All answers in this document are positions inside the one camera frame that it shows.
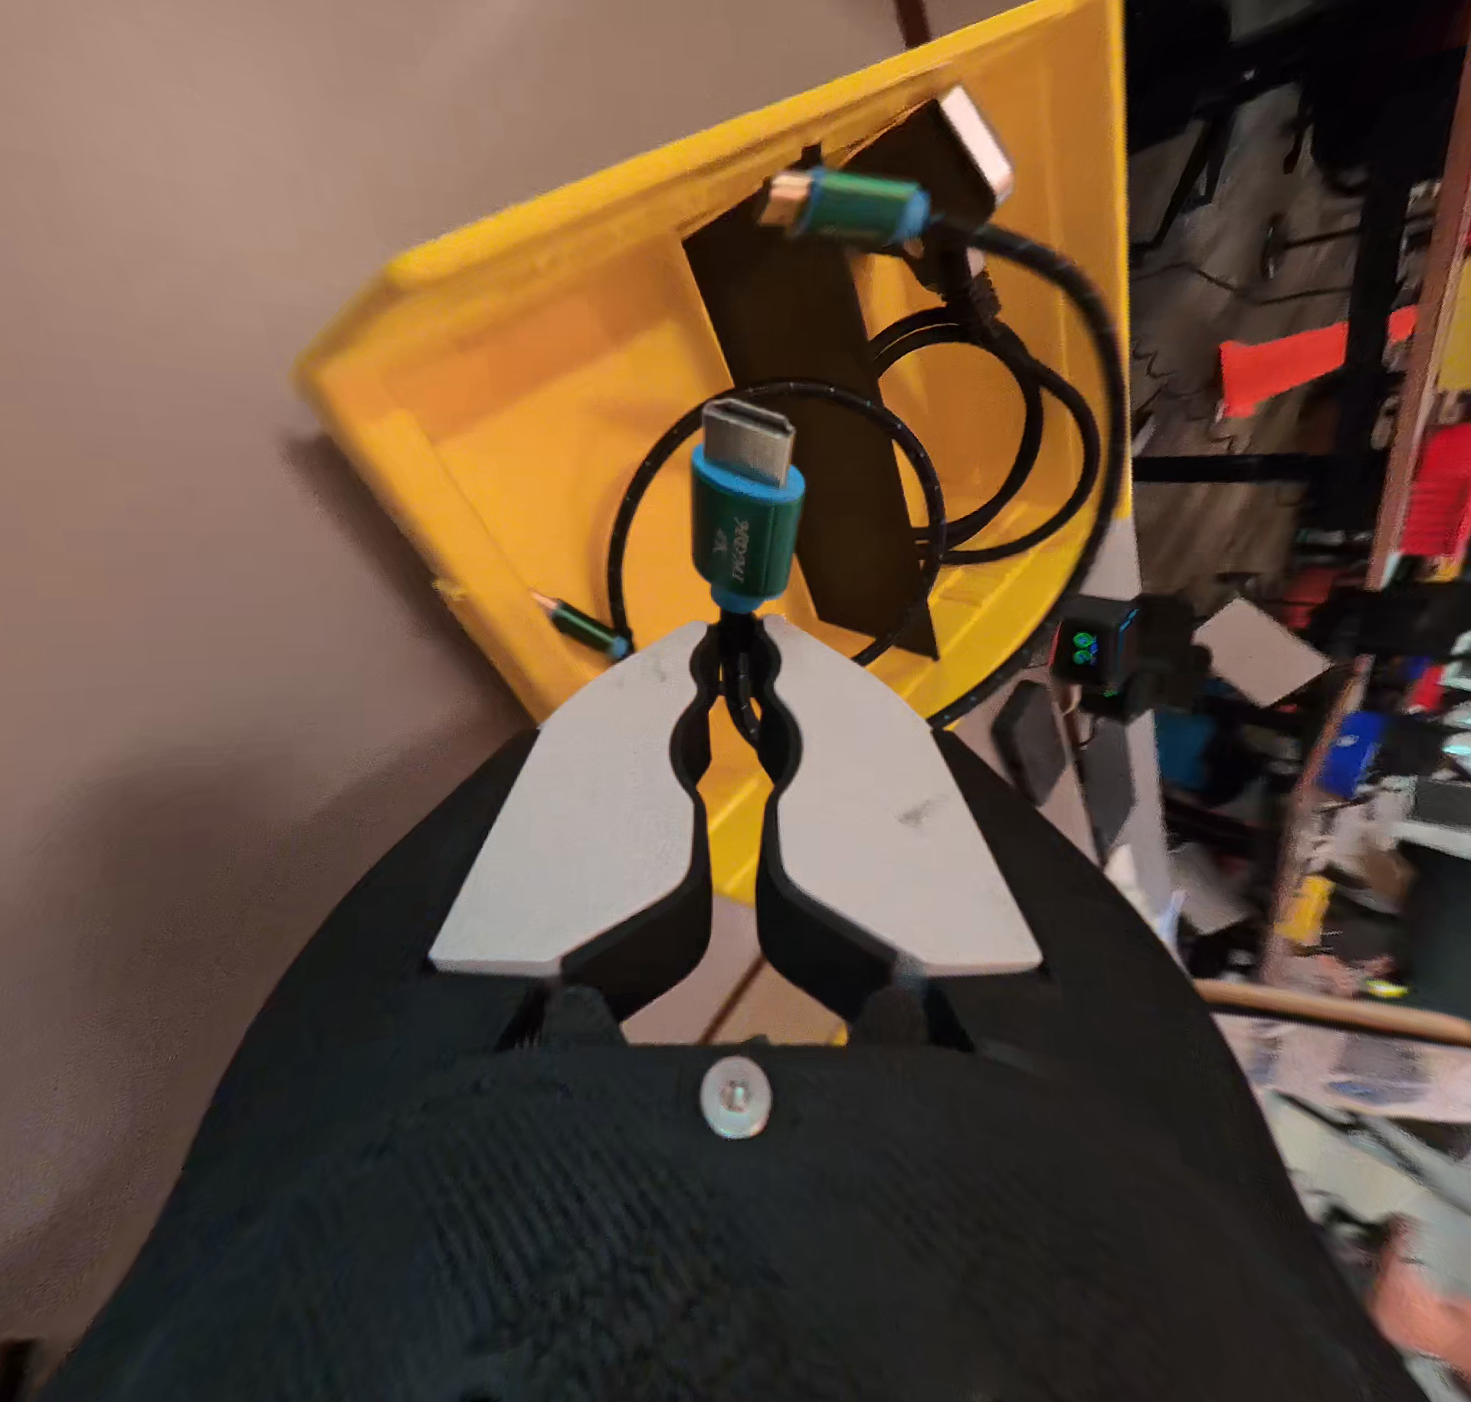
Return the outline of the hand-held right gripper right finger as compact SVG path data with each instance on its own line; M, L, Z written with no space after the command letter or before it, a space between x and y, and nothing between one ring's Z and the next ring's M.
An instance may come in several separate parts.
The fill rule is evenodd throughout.
M936 731L781 616L754 629L770 789L755 873L761 953L846 1023L893 983L1013 976L1043 953Z

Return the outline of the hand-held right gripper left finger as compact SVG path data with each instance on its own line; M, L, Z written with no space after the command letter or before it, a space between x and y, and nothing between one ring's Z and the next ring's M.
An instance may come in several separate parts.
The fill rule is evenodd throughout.
M708 951L715 626L686 623L535 731L427 953L436 973L591 988L623 1022Z

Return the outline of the yellow plastic bin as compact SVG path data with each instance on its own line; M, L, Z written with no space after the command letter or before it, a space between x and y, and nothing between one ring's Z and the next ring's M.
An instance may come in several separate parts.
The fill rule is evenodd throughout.
M1034 0L918 50L714 124L394 257L299 358L303 395L435 588L535 721L603 666L531 591L608 617L616 510L654 441L728 384L683 239L803 147L844 159L965 87L1014 164L1000 222L1069 257L1131 341L1126 0ZM1016 455L1017 389L994 361L927 348L882 398L956 511ZM636 510L623 584L634 640L712 620L691 564L689 450ZM1008 561L941 570L938 660L872 674L921 715L1028 662L1108 539L1097 498Z

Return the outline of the black device with green lights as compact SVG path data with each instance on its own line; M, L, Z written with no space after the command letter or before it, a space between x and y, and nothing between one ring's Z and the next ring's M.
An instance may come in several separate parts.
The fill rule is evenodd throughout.
M1077 689L1080 709L1095 718L1129 724L1160 709L1189 711L1212 671L1196 629L1180 596L1074 594L1062 605L1049 674Z

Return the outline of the wooden stick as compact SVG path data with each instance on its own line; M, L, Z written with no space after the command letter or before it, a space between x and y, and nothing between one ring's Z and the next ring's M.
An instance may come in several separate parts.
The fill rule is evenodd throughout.
M1250 982L1195 979L1192 986L1209 1006L1233 1016L1469 1049L1469 1020L1454 1014Z

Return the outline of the black flat strip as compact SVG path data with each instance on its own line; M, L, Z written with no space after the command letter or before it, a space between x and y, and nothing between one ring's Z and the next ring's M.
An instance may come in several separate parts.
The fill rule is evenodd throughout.
M994 127L965 87L950 87L888 127L847 171L908 179L942 214L985 220L1016 184ZM683 256L734 386L821 381L879 400L849 256L760 225L763 196L743 199L683 240ZM921 582L895 444L824 398L769 403L795 426L806 481L797 562L816 617L865 637L902 620Z

